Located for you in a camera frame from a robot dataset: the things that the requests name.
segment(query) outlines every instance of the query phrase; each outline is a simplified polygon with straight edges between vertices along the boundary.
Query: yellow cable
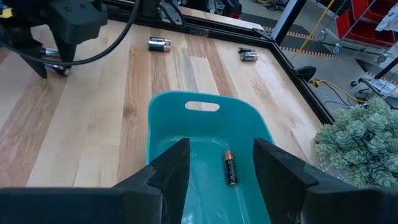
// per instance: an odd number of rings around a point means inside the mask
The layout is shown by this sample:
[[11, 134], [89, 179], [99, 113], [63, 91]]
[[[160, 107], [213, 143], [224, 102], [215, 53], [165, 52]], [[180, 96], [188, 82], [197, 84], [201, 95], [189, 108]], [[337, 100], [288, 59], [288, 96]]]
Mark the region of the yellow cable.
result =
[[[338, 87], [338, 86], [335, 85], [334, 83], [329, 82], [329, 81], [327, 81], [327, 80], [317, 80], [317, 79], [315, 79], [315, 80], [313, 81], [313, 83], [314, 83], [315, 86], [318, 86], [318, 85], [321, 84], [321, 83], [327, 83], [327, 84], [329, 84], [329, 85], [334, 86], [336, 89], [338, 89], [338, 90], [341, 91], [342, 93], [346, 94], [347, 96], [349, 96], [350, 98], [352, 98], [352, 99], [354, 99], [354, 100], [356, 100], [356, 101], [358, 101], [358, 102], [362, 102], [362, 103], [367, 103], [367, 102], [368, 102], [367, 100], [359, 100], [359, 99], [357, 99], [355, 96], [350, 95], [348, 92], [344, 91], [343, 89], [341, 89], [340, 87]], [[391, 94], [392, 94], [393, 92], [395, 92], [397, 89], [398, 89], [398, 86], [397, 86], [395, 89], [391, 90], [391, 91], [390, 91], [389, 93], [387, 93], [386, 95], [384, 95], [384, 96], [382, 97], [382, 99], [383, 99], [383, 100], [386, 99], [389, 95], [391, 95]]]
[[335, 0], [331, 0], [328, 7], [323, 11], [322, 16], [319, 18], [317, 24], [315, 25], [315, 27], [312, 29], [311, 34], [305, 39], [303, 45], [301, 45], [301, 47], [299, 48], [298, 51], [296, 51], [296, 53], [293, 55], [292, 59], [293, 60], [299, 53], [301, 53], [301, 51], [303, 50], [304, 46], [307, 44], [308, 40], [310, 39], [310, 37], [313, 36], [313, 33], [316, 31], [316, 29], [318, 28], [319, 24], [321, 23], [321, 20], [323, 19], [323, 17], [326, 15], [326, 13], [328, 12], [329, 8], [331, 7], [331, 5], [334, 3]]

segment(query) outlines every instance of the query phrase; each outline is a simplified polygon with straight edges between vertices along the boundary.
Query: wooden tabletop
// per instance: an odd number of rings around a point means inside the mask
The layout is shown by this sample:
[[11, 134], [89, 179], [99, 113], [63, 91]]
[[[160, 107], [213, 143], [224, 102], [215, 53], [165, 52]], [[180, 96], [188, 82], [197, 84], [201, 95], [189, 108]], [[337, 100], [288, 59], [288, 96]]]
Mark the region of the wooden tabletop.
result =
[[[124, 26], [109, 21], [75, 60], [105, 49]], [[34, 36], [55, 46], [45, 26]], [[149, 52], [149, 36], [172, 39], [172, 51]], [[238, 47], [246, 46], [134, 25], [107, 57], [48, 80], [0, 49], [0, 187], [110, 187], [125, 179], [145, 166], [148, 104], [167, 90], [247, 101], [279, 147], [313, 162], [319, 120], [269, 50], [253, 47], [259, 60], [241, 62]]]

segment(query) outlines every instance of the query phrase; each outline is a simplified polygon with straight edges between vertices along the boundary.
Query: aa battery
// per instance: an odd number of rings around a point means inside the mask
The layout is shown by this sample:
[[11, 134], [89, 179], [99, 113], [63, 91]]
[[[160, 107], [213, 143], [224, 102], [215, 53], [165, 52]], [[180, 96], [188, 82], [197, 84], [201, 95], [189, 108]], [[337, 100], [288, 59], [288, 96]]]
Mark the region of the aa battery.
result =
[[238, 53], [239, 53], [239, 54], [241, 54], [241, 53], [248, 53], [248, 52], [256, 52], [256, 50], [249, 49], [249, 48], [245, 48], [245, 47], [240, 47], [240, 48], [238, 49]]
[[171, 40], [161, 37], [149, 37], [148, 50], [158, 52], [170, 52], [172, 50]]
[[255, 62], [259, 60], [259, 55], [255, 52], [241, 53], [242, 62]]
[[172, 50], [172, 48], [169, 45], [149, 44], [148, 50], [149, 51], [158, 51], [158, 52], [170, 52]]
[[229, 186], [236, 186], [238, 178], [236, 177], [235, 160], [231, 151], [225, 151], [225, 171]]
[[65, 68], [61, 65], [48, 65], [48, 64], [45, 64], [45, 67], [48, 70], [51, 70], [51, 71], [53, 71], [57, 74], [63, 75], [63, 76], [69, 76], [69, 74], [70, 74], [70, 67]]
[[172, 45], [172, 40], [163, 37], [149, 37], [150, 41], [164, 42], [165, 45]]

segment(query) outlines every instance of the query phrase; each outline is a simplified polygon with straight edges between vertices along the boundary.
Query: bin handle hole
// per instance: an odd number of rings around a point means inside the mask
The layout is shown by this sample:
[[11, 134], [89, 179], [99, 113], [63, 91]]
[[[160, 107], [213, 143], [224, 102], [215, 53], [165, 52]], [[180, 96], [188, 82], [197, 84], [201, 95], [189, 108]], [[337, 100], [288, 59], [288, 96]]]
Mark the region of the bin handle hole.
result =
[[215, 112], [215, 111], [218, 111], [220, 106], [216, 103], [189, 101], [185, 104], [185, 108], [188, 110]]

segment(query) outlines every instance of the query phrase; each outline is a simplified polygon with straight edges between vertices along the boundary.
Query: teal plastic bin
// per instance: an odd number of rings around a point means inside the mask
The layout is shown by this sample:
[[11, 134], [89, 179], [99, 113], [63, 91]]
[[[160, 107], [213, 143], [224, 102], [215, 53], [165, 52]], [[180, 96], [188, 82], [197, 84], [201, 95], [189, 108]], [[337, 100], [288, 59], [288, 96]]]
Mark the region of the teal plastic bin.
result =
[[[215, 103], [216, 111], [186, 108], [189, 101]], [[254, 138], [273, 142], [259, 112], [234, 98], [170, 91], [149, 105], [147, 164], [181, 138], [190, 138], [191, 161], [181, 223], [271, 223], [257, 183]], [[227, 183], [225, 150], [233, 151], [238, 185]]]

